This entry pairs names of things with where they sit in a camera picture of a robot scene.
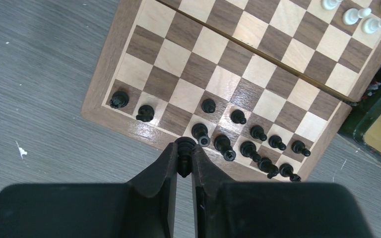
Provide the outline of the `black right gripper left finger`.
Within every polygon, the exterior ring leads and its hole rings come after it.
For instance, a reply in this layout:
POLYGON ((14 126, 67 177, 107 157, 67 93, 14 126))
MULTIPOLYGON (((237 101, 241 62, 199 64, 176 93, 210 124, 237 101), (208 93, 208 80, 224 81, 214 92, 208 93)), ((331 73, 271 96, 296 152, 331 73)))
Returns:
POLYGON ((169 143, 161 155, 127 182, 129 191, 122 217, 123 238, 171 238, 177 189, 178 144, 169 143))

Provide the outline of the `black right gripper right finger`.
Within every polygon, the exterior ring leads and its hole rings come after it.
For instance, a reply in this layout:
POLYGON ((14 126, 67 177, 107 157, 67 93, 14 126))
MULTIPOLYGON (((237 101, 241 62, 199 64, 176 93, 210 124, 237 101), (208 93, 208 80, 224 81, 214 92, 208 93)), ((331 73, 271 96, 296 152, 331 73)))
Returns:
POLYGON ((192 149, 191 174, 195 236, 228 238, 223 184, 234 180, 209 159, 200 145, 192 149))

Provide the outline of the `black king piece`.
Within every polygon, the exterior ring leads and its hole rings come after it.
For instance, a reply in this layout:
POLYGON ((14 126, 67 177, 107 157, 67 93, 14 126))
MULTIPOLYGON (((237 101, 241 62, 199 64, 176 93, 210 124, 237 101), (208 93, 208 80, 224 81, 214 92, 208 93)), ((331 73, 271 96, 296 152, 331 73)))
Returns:
POLYGON ((219 135, 214 139, 214 147, 223 156, 224 160, 231 162, 236 158, 236 152, 231 146, 230 139, 226 135, 219 135))

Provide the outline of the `black bishop piece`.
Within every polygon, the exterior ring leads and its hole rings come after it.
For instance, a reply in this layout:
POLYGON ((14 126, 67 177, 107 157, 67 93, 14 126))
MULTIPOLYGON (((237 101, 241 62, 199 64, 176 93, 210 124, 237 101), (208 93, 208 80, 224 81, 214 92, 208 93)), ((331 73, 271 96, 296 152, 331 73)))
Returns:
POLYGON ((251 158, 255 163, 261 161, 261 156, 256 150, 256 145, 251 141, 245 141, 240 145, 240 153, 246 158, 251 158))
POLYGON ((175 141, 178 145, 178 174, 186 178, 192 172, 192 150, 196 142, 190 137, 180 137, 175 141))

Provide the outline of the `black knight piece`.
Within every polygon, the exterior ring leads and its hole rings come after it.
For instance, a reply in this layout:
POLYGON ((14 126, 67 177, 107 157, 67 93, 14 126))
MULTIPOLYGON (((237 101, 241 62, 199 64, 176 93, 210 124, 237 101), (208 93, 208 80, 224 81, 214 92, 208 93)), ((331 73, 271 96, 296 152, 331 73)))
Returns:
POLYGON ((142 105, 138 109, 138 114, 135 116, 136 120, 142 122, 150 122, 154 118, 154 109, 150 105, 142 105))
POLYGON ((272 179, 279 174, 278 167, 274 165, 268 157, 261 158, 260 162, 258 163, 258 168, 261 171, 267 173, 268 179, 272 179))

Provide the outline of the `black queen piece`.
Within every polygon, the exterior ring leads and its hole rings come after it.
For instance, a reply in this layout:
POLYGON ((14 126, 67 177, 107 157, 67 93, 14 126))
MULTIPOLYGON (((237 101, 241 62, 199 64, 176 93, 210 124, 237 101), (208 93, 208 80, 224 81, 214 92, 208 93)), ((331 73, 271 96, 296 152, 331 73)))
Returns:
POLYGON ((191 134, 201 147, 209 146, 210 138, 208 136, 208 129, 203 123, 194 124, 191 129, 191 134))

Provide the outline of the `black rook piece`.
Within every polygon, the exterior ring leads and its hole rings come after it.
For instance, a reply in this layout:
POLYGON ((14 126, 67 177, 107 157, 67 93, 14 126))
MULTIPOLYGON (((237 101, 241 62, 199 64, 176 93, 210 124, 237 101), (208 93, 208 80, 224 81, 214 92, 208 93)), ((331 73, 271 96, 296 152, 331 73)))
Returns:
POLYGON ((279 173, 284 178, 289 178, 290 182, 300 182, 301 177, 293 172, 292 165, 284 163, 279 167, 279 173))

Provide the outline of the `black pawn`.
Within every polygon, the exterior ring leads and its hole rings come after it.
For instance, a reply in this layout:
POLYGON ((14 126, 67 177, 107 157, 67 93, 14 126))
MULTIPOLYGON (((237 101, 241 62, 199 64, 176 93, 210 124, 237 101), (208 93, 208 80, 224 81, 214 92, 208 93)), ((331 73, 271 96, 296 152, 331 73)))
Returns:
POLYGON ((250 129, 250 135, 254 139, 259 139, 260 141, 266 141, 267 135, 264 133, 264 129, 260 125, 254 125, 250 129))
POLYGON ((284 151, 287 146, 282 142, 282 138, 279 135, 272 135, 268 140, 268 144, 271 148, 279 149, 280 151, 284 151))
POLYGON ((245 114, 241 110, 233 110, 230 114, 230 119, 233 123, 236 124, 246 124, 247 122, 245 114))
POLYGON ((207 114, 212 114, 216 110, 216 104, 213 99, 205 99, 201 104, 202 110, 207 114))
POLYGON ((305 157, 309 157, 311 155, 311 152, 309 149, 306 148, 305 143, 300 140, 294 141, 291 149, 294 153, 302 154, 305 157))

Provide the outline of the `black chess piece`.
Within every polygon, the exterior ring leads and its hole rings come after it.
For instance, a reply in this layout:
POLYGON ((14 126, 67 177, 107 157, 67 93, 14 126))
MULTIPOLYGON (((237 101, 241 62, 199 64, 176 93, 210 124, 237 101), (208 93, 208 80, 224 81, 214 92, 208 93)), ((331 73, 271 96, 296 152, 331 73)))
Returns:
POLYGON ((109 106, 114 109, 123 108, 129 103, 129 96, 124 91, 115 92, 110 101, 109 106))

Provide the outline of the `yellow metal tray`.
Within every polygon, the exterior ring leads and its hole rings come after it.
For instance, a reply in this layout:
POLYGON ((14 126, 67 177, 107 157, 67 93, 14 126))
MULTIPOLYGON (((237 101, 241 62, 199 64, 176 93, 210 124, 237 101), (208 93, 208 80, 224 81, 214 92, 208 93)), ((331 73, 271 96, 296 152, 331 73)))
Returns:
POLYGON ((339 135, 381 164, 381 78, 374 79, 351 107, 339 135))

